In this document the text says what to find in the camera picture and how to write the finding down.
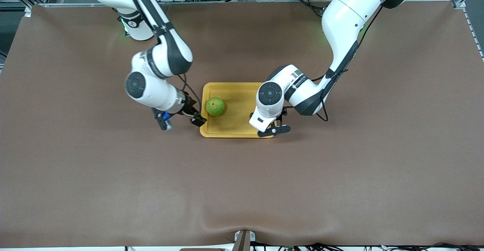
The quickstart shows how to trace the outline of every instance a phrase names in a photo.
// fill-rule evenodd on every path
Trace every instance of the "white robot link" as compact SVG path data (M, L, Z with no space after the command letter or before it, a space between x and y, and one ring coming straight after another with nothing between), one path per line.
M156 46L133 56L131 73L126 77L126 93L152 108L162 130L171 129L169 118L174 114L186 115L192 124L202 126L206 119L194 107L197 102L166 81L174 75L185 74L193 56L157 1L98 1L116 9L133 39L147 40L153 35L158 39Z
M318 113L328 93L358 50L358 33L381 5L395 8L406 0L332 0L322 16L322 28L333 52L332 63L319 84L315 84L294 65L278 67L260 87L256 109L249 123L260 137L290 131L282 124L284 100L305 116Z

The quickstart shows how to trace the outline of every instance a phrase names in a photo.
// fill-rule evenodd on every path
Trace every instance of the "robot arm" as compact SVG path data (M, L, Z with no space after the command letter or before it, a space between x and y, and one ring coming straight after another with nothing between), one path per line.
M130 34L146 38L146 30L155 35L158 44L135 54L132 70L126 77L126 93L133 100L149 106L160 127L169 130L167 115L176 113L191 117L191 123L202 126L205 119L194 108L196 103L166 79L186 73L192 65L192 51L178 35L156 0L98 0L116 8L123 22L131 27Z
M358 33L381 5L394 8L406 0L333 0L321 24L333 51L333 61L319 84L315 84L294 65L278 67L256 95L256 109L249 123L259 132L280 117L284 100L305 116L319 112L337 80L358 50Z

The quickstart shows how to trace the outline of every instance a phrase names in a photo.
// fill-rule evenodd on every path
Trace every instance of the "brown table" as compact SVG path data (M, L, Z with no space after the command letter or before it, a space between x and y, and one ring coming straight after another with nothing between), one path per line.
M261 82L332 52L299 3L172 6L188 81ZM383 10L327 102L289 134L159 130L126 96L131 56L109 8L34 8L0 76L0 247L483 244L484 63L460 10ZM173 79L173 84L180 84Z

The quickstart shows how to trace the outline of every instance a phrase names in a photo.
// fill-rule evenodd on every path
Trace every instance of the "yellow tray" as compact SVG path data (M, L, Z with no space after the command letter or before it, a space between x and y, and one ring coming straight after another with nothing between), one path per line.
M249 124L249 115L256 108L256 93L261 84L235 82L206 84L203 88L202 116L207 118L207 122L200 127L202 136L260 139L257 130ZM212 97L219 97L225 103L225 111L220 116L213 117L205 110L205 104Z

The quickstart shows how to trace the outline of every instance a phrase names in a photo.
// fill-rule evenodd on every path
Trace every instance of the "lime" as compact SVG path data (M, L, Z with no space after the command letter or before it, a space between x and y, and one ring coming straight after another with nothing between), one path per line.
M210 115L220 116L225 110L225 104L221 98L212 97L207 101L205 108Z

